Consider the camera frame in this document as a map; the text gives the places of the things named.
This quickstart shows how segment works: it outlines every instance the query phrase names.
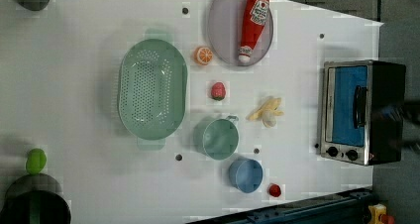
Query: white bottle label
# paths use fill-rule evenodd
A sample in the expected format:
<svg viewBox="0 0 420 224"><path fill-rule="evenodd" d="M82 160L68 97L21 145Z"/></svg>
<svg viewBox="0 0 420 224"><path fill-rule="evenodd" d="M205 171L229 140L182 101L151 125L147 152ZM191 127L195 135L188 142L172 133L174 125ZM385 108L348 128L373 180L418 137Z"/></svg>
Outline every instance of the white bottle label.
<svg viewBox="0 0 420 224"><path fill-rule="evenodd" d="M268 14L268 1L257 0L250 14L251 14L251 21L253 21L254 23L258 25L264 25L265 20L266 20L266 15Z"/></svg>
<svg viewBox="0 0 420 224"><path fill-rule="evenodd" d="M252 52L253 50L248 46L243 46L239 48L239 54L241 55L251 56Z"/></svg>

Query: toaster oven knob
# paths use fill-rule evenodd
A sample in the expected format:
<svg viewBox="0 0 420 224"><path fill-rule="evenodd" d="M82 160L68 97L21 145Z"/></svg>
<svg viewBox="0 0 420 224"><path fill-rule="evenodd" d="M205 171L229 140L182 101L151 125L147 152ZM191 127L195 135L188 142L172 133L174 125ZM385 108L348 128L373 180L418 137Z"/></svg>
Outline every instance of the toaster oven knob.
<svg viewBox="0 0 420 224"><path fill-rule="evenodd" d="M337 154L339 153L339 150L337 150L337 148L335 148L335 147L330 147L327 150L327 153L328 153L328 155L330 155L330 157L336 157Z"/></svg>
<svg viewBox="0 0 420 224"><path fill-rule="evenodd" d="M349 150L348 152L346 152L346 156L349 158L350 161L355 161L358 159L358 152L356 152L355 150Z"/></svg>

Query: banana peel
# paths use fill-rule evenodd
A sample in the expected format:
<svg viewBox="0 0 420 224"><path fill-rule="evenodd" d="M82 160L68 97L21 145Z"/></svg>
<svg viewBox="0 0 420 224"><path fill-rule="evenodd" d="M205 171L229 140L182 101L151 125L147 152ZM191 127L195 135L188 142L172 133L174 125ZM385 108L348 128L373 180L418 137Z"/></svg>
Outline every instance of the banana peel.
<svg viewBox="0 0 420 224"><path fill-rule="evenodd" d="M274 116L283 115L284 114L283 112L276 110L278 106L280 105L280 103L281 103L281 98L270 98L267 102L265 102L262 105L262 107L258 111L251 114L248 117L248 120L255 121L259 119L263 115L263 112L266 110L270 111Z"/></svg>

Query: green cup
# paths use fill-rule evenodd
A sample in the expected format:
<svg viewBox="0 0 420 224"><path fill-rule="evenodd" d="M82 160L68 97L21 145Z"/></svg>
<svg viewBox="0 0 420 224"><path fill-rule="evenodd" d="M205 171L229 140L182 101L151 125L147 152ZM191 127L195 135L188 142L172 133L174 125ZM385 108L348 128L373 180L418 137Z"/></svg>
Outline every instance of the green cup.
<svg viewBox="0 0 420 224"><path fill-rule="evenodd" d="M239 133L235 123L238 117L200 122L194 132L194 143L199 153L214 160L224 160L238 147Z"/></svg>

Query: white plate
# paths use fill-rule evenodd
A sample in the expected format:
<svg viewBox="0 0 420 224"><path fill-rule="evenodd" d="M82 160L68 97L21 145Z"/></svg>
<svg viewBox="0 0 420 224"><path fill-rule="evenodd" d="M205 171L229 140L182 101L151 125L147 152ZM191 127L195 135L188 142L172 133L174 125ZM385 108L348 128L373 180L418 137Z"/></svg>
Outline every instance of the white plate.
<svg viewBox="0 0 420 224"><path fill-rule="evenodd" d="M259 41L247 63L238 60L241 44L242 21L247 0L213 0L208 18L208 37L214 53L223 61L233 65L253 65L260 61L271 45L273 22L271 12Z"/></svg>

